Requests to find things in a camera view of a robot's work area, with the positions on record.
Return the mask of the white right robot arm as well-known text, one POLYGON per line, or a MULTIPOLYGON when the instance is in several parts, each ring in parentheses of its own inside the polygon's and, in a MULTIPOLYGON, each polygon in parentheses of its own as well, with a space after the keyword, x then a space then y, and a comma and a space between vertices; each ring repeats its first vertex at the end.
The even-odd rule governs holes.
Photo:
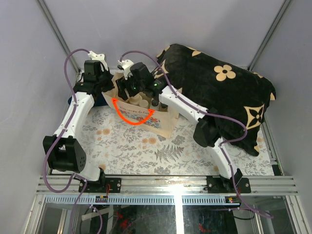
POLYGON ((213 149, 212 157, 218 166, 220 176, 224 178, 223 189, 230 193, 238 189, 242 172, 234 165, 223 146, 225 139, 221 136, 218 120, 223 116, 210 113, 207 108, 179 93, 167 77, 154 78, 142 62, 122 60, 118 62, 117 67, 123 73, 123 76, 116 80, 118 97, 128 100, 143 92, 148 97, 178 111, 195 125, 193 134, 195 142, 202 147, 213 149))

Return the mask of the clear square bottle black cap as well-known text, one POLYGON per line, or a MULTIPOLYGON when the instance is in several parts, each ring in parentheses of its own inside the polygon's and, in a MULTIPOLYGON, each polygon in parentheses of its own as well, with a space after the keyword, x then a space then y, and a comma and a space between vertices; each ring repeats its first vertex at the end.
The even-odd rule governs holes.
POLYGON ((162 104, 160 105, 160 111, 162 111, 162 112, 167 112, 167 109, 168 109, 168 106, 167 106, 166 104, 162 103, 162 104))

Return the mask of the short beige cylindrical bottle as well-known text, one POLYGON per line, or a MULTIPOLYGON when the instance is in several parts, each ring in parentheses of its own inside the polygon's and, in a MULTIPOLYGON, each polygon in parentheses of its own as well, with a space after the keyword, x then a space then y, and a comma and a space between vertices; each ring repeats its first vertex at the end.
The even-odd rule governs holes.
POLYGON ((135 95, 134 97, 129 98, 129 104, 139 106, 142 96, 140 94, 135 95))

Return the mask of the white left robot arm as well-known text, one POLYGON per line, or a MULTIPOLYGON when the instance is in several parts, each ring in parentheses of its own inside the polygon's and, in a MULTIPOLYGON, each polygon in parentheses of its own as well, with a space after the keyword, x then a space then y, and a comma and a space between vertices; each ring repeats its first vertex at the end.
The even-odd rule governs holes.
POLYGON ((61 125, 52 136, 45 136, 43 139, 50 169, 78 174, 90 181, 90 187, 98 193, 106 189, 107 181, 101 177, 100 168, 87 161, 78 136, 89 111, 98 98, 102 97, 102 92, 114 88, 112 78, 104 59, 86 60, 82 81, 73 87, 74 94, 61 125))

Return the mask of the green cylindrical bottle beige cap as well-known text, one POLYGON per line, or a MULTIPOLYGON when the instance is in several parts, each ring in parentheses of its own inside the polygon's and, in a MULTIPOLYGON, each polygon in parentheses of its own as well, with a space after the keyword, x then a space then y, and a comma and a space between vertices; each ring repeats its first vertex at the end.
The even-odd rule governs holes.
POLYGON ((145 108, 145 109, 148 109, 149 108, 149 102, 147 101, 147 100, 141 100, 140 102, 139 102, 139 107, 141 107, 141 108, 145 108))

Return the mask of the beige canvas tote bag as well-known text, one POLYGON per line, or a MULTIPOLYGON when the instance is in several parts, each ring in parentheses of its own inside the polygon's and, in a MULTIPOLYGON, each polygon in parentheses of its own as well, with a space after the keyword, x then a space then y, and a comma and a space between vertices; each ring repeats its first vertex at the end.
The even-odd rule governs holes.
POLYGON ((156 133, 162 137, 170 138, 177 124, 179 113, 168 107, 167 112, 150 109, 151 100, 143 93, 139 93, 142 99, 149 102, 149 108, 141 108, 139 106, 129 104, 127 101, 117 96, 116 80, 122 77, 122 73, 116 72, 113 76, 113 84, 115 88, 111 91, 104 92, 103 96, 109 107, 114 109, 116 116, 121 118, 129 125, 134 125, 150 132, 156 133))

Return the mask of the white square bottle black cap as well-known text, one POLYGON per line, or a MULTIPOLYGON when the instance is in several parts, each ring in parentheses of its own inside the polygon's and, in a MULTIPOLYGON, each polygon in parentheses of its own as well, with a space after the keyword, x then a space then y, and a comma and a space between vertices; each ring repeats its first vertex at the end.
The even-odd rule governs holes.
POLYGON ((151 100, 150 109, 158 110, 159 109, 159 101, 157 101, 156 99, 153 98, 151 100))

